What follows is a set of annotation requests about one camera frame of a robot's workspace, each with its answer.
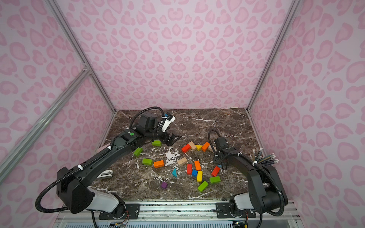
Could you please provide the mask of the natural wood block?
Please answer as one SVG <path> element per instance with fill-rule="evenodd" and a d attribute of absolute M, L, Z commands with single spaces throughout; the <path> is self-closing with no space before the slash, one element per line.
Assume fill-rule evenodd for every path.
<path fill-rule="evenodd" d="M 184 157 L 184 158 L 182 158 L 182 159 L 179 159 L 179 160 L 177 161 L 177 164 L 178 164 L 178 166 L 181 166 L 181 165 L 186 164 L 187 162 L 188 162 L 187 158 L 186 158 L 186 157 Z"/>
<path fill-rule="evenodd" d="M 212 148 L 212 146 L 210 145 L 210 146 L 208 147 L 208 150 L 209 150 L 209 151 L 211 151 L 211 152 L 214 152 L 214 151 L 216 151 L 216 147 L 215 147 L 215 146 L 213 146 L 213 148 Z"/>
<path fill-rule="evenodd" d="M 192 141 L 190 141 L 188 144 L 190 145 L 192 151 L 197 150 L 196 145 Z"/>

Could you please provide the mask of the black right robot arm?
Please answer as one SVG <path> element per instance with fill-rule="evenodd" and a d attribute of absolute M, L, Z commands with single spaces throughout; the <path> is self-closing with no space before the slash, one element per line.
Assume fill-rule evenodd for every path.
<path fill-rule="evenodd" d="M 208 142 L 211 144 L 214 153 L 213 162 L 216 165 L 223 169 L 231 165 L 247 179 L 248 192 L 236 194 L 229 200 L 230 213 L 234 217 L 242 216 L 249 210 L 260 215 L 268 213 L 275 217 L 284 213 L 288 197 L 276 168 L 271 165 L 275 162 L 274 155 L 261 158 L 261 153 L 258 153 L 250 158 L 230 146 L 215 129 L 208 132 Z"/>

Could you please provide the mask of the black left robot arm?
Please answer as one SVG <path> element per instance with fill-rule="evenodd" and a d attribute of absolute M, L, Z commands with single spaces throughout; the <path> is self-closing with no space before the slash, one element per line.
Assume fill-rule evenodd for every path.
<path fill-rule="evenodd" d="M 36 198 L 35 208 L 42 213 L 56 213 L 69 210 L 73 214 L 82 211 L 100 211 L 119 219 L 126 214 L 125 202 L 114 193 L 95 191 L 90 185 L 108 167 L 123 156 L 141 148 L 149 141 L 159 140 L 172 146 L 179 135 L 168 133 L 175 116 L 153 106 L 137 113 L 127 129 L 112 139 L 110 145 L 85 162 L 71 169 L 63 167 L 57 172 L 57 180 L 46 187 Z M 41 205 L 42 198 L 53 187 L 64 207 L 47 209 Z"/>

